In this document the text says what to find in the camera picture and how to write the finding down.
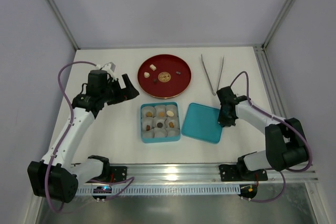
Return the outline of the red round tray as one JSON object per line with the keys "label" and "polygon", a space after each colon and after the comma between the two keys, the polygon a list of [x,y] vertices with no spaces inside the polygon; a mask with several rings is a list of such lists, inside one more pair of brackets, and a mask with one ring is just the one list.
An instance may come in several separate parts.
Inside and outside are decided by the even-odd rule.
{"label": "red round tray", "polygon": [[[150,69],[150,65],[156,66],[156,70]],[[150,76],[144,77],[144,73],[148,72]],[[158,80],[158,74],[161,72],[168,72],[171,75],[169,82],[163,83]],[[191,83],[192,72],[189,65],[180,57],[161,54],[148,58],[138,70],[138,83],[141,89],[148,95],[159,98],[169,99],[176,97],[183,93]]]}

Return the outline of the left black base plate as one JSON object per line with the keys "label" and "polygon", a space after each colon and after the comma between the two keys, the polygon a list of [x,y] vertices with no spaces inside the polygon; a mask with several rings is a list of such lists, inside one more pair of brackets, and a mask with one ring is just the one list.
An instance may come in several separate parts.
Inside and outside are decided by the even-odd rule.
{"label": "left black base plate", "polygon": [[127,170],[126,166],[110,166],[108,182],[117,183],[126,180]]}

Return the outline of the aluminium rail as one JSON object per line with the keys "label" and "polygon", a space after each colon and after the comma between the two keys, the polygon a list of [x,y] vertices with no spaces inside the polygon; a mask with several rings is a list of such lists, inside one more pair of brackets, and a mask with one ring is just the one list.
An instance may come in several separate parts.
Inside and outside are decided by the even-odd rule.
{"label": "aluminium rail", "polygon": [[[201,164],[111,164],[110,166],[126,166],[127,178],[134,177],[138,183],[150,181],[164,182],[222,182],[220,179],[219,165],[217,163]],[[309,169],[302,173],[293,173],[288,170],[277,172],[266,170],[268,183],[280,183],[282,175],[288,183],[317,183],[318,177],[314,170]]]}

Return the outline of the cream oval chocolate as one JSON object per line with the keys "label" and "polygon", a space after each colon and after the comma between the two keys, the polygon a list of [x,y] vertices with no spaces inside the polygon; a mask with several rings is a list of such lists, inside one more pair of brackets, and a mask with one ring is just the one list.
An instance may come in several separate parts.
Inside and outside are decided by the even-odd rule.
{"label": "cream oval chocolate", "polygon": [[170,116],[170,117],[174,116],[174,113],[172,111],[167,111],[166,114],[167,114],[167,116]]}

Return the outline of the metal tongs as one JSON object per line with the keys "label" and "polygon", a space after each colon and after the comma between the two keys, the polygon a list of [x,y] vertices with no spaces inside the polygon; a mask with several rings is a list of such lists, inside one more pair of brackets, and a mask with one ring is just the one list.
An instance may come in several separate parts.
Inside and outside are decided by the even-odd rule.
{"label": "metal tongs", "polygon": [[213,96],[217,96],[217,91],[219,90],[224,70],[224,62],[225,56],[222,56],[218,62],[219,66],[209,68],[208,62],[205,60],[203,54],[201,54],[201,66],[204,70],[205,78],[207,80],[210,92]]}

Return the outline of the left aluminium frame post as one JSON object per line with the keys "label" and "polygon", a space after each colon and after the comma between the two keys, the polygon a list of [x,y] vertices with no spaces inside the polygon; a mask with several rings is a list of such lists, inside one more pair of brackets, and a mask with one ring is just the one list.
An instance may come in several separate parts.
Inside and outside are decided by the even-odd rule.
{"label": "left aluminium frame post", "polygon": [[70,31],[62,13],[60,12],[55,0],[45,0],[47,2],[47,4],[49,5],[55,19],[57,20],[58,24],[60,25],[61,29],[63,30],[63,32],[65,33],[67,39],[69,40],[69,42],[71,43],[72,47],[74,48],[74,50],[79,50],[80,47],[78,46],[72,32]]}

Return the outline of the white chocolate cube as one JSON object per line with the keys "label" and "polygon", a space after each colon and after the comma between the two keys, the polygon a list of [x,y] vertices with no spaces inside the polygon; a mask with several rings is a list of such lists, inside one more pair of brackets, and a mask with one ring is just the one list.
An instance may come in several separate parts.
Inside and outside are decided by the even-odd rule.
{"label": "white chocolate cube", "polygon": [[151,65],[150,65],[150,69],[152,69],[153,71],[155,71],[155,70],[156,70],[156,66],[153,65],[153,64],[151,64]]}

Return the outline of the teal box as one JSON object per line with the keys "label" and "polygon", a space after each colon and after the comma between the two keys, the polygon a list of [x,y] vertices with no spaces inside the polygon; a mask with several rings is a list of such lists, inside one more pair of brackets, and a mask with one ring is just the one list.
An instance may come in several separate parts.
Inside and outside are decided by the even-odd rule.
{"label": "teal box", "polygon": [[140,107],[141,139],[144,143],[176,142],[181,138],[176,102],[148,103]]}

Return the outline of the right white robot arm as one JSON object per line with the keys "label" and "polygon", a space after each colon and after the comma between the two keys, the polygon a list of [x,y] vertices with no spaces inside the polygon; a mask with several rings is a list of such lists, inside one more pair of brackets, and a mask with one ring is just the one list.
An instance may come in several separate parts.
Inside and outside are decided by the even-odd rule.
{"label": "right white robot arm", "polygon": [[237,96],[231,87],[217,91],[220,111],[217,119],[221,127],[232,127],[243,120],[265,136],[265,150],[243,155],[229,168],[220,166],[227,181],[266,181],[266,170],[278,172],[309,160],[310,154],[302,125],[295,118],[283,119],[263,111],[245,95]]}

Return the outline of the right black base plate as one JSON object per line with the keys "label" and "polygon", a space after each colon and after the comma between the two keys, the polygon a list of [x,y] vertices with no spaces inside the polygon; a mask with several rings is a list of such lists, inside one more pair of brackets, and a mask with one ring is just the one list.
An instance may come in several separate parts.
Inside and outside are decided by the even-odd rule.
{"label": "right black base plate", "polygon": [[222,182],[267,181],[268,175],[264,169],[249,171],[245,166],[238,164],[221,164],[219,173]]}

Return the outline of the right aluminium frame post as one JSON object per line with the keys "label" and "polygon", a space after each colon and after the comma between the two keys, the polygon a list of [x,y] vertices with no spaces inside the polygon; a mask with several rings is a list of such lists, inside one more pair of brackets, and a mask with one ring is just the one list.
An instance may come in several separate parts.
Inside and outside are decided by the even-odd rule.
{"label": "right aluminium frame post", "polygon": [[285,0],[275,21],[273,22],[270,31],[268,32],[263,44],[262,49],[266,50],[267,47],[270,45],[272,39],[274,38],[276,32],[279,30],[281,24],[286,19],[288,13],[290,12],[291,8],[293,7],[296,0]]}

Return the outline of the teal box lid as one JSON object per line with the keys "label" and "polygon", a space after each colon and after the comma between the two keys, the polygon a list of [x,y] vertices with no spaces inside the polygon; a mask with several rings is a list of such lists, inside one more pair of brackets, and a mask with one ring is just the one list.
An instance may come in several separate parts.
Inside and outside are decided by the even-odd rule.
{"label": "teal box lid", "polygon": [[219,109],[210,106],[190,103],[183,122],[181,133],[184,136],[218,144],[223,128],[218,124]]}

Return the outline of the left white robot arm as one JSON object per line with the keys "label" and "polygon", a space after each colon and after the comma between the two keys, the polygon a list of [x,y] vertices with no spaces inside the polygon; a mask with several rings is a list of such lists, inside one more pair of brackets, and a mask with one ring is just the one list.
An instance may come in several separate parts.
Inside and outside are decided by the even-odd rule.
{"label": "left white robot arm", "polygon": [[78,187],[92,179],[100,182],[110,176],[107,157],[89,156],[72,167],[74,154],[88,128],[106,105],[115,105],[139,95],[127,74],[122,75],[124,87],[105,70],[92,70],[82,92],[70,104],[70,116],[57,140],[41,161],[32,161],[28,176],[36,196],[62,203],[71,202]]}

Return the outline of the aluminium frame post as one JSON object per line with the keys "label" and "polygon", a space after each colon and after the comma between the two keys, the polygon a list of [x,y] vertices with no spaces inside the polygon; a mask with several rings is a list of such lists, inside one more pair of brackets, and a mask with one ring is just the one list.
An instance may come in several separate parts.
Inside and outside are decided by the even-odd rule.
{"label": "aluminium frame post", "polygon": [[67,39],[69,40],[69,42],[71,43],[72,47],[74,48],[74,50],[79,50],[80,47],[78,46],[72,32],[70,31],[62,13],[60,12],[55,0],[45,0],[47,2],[47,4],[49,5],[55,19],[57,20],[58,24],[60,25],[61,29],[63,30],[63,32],[65,33]]}
{"label": "aluminium frame post", "polygon": [[263,44],[262,49],[266,50],[267,47],[270,45],[272,39],[274,38],[276,32],[279,30],[281,24],[286,19],[288,13],[290,12],[291,8],[293,7],[296,0],[285,0],[275,21],[273,22],[270,31],[268,32]]}

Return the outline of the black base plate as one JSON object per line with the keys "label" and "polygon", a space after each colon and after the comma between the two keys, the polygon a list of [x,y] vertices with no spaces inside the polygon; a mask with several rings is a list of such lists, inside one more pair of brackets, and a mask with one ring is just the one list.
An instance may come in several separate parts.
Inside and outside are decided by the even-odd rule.
{"label": "black base plate", "polygon": [[127,170],[126,166],[110,166],[108,182],[117,183],[126,180]]}
{"label": "black base plate", "polygon": [[221,164],[219,173],[222,182],[267,181],[268,175],[264,169],[249,171],[245,166],[238,164]]}

